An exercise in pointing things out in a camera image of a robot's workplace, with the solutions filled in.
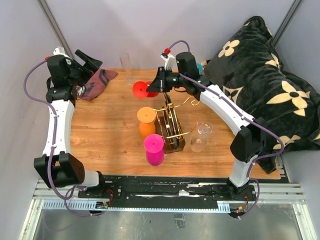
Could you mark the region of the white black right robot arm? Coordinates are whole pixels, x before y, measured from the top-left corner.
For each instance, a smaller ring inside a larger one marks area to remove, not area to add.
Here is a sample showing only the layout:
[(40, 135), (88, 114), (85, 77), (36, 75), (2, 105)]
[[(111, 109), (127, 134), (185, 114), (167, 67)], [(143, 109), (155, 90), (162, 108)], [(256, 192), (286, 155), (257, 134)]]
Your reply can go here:
[(147, 92), (167, 93), (173, 88), (186, 92), (213, 110), (231, 129), (234, 140), (230, 150), (235, 160), (227, 178), (226, 193), (232, 200), (240, 199), (249, 185), (249, 171), (266, 145), (263, 118), (254, 118), (230, 100), (206, 75), (201, 75), (195, 57), (185, 51), (173, 56), (169, 50), (161, 54), (164, 66), (157, 69)]

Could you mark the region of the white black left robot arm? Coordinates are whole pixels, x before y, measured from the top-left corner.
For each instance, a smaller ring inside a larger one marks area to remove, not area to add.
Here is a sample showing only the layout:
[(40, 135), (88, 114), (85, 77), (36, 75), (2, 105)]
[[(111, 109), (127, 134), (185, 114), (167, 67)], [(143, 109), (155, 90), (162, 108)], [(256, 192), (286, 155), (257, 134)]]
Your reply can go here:
[(96, 198), (101, 198), (107, 193), (103, 175), (99, 171), (85, 169), (82, 162), (72, 155), (71, 125), (77, 87), (85, 86), (98, 73), (102, 61), (79, 49), (75, 54), (84, 61), (84, 65), (69, 57), (60, 46), (45, 60), (50, 73), (43, 100), (49, 110), (48, 134), (42, 156), (35, 158), (33, 165), (51, 189), (79, 186)]

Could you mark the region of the blue wine glass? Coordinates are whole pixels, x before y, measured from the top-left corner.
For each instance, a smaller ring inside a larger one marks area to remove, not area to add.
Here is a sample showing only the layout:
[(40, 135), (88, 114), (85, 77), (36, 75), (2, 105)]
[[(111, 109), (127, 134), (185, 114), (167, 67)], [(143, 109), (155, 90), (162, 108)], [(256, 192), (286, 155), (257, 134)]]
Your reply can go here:
[(200, 63), (197, 63), (196, 66), (198, 69), (198, 73), (201, 75), (203, 73), (203, 66)]

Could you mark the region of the gold wire glass rack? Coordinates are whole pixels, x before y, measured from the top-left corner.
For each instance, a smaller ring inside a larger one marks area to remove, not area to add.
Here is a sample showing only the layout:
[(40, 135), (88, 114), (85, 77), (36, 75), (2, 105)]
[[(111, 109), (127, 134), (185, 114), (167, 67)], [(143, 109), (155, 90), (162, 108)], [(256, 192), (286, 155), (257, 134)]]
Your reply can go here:
[(189, 96), (182, 104), (174, 105), (169, 94), (163, 93), (165, 106), (159, 109), (153, 109), (156, 114), (154, 121), (155, 132), (160, 135), (164, 141), (164, 153), (171, 154), (183, 151), (186, 140), (185, 135), (191, 132), (183, 132), (182, 125), (176, 113), (176, 108), (183, 106), (189, 99), (191, 103), (195, 101), (193, 96)]

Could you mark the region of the red wine glass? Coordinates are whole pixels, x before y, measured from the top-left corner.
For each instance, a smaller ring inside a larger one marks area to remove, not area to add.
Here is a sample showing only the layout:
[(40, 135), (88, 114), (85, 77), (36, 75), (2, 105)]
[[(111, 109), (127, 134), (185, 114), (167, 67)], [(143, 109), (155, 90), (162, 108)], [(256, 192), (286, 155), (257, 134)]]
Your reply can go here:
[(147, 88), (151, 83), (151, 81), (137, 81), (132, 87), (133, 95), (138, 99), (154, 98), (158, 96), (158, 92), (147, 92)]

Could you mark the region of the clear champagne flute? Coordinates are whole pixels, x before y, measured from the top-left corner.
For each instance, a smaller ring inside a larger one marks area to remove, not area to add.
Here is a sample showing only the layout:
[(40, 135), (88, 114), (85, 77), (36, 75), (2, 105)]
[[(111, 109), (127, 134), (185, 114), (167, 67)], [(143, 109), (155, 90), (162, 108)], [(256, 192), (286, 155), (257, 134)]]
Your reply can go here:
[(135, 83), (135, 78), (131, 72), (131, 59), (128, 52), (121, 52), (119, 55), (119, 60), (122, 68), (125, 71), (125, 81), (128, 85), (132, 86)]

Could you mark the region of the clear round wine glass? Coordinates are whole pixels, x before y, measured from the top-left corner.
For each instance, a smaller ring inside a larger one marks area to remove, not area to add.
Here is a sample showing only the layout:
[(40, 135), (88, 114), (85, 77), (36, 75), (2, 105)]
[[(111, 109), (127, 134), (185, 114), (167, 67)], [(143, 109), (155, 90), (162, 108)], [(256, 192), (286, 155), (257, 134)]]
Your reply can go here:
[(200, 153), (207, 144), (207, 138), (214, 134), (214, 126), (207, 122), (198, 122), (195, 127), (195, 132), (190, 140), (191, 150), (195, 153)]

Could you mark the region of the pink wine glass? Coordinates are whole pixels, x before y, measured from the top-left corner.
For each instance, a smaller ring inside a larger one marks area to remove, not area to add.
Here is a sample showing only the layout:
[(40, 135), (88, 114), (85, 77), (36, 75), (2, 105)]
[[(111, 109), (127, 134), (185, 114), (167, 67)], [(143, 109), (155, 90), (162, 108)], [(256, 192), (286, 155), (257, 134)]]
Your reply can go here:
[(158, 134), (150, 134), (143, 142), (146, 151), (146, 160), (152, 166), (159, 166), (165, 158), (164, 146), (165, 142), (162, 136)]

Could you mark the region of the orange wine glass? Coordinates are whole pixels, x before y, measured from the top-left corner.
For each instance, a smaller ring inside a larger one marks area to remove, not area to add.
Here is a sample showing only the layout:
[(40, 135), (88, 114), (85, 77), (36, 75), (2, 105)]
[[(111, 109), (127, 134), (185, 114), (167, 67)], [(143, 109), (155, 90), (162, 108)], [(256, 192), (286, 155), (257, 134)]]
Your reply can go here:
[(156, 119), (156, 111), (151, 107), (142, 107), (137, 112), (137, 118), (140, 121), (138, 131), (140, 138), (144, 140), (151, 134), (156, 133), (154, 121)]

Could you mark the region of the maroon printed t-shirt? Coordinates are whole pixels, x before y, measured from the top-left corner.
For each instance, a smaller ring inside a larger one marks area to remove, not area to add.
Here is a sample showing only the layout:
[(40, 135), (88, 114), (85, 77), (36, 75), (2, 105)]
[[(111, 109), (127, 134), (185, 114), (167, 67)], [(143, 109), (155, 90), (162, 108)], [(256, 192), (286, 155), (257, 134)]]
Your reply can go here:
[(98, 71), (84, 85), (85, 91), (82, 99), (86, 101), (93, 100), (103, 93), (108, 83), (113, 80), (118, 73), (114, 70), (99, 68)]

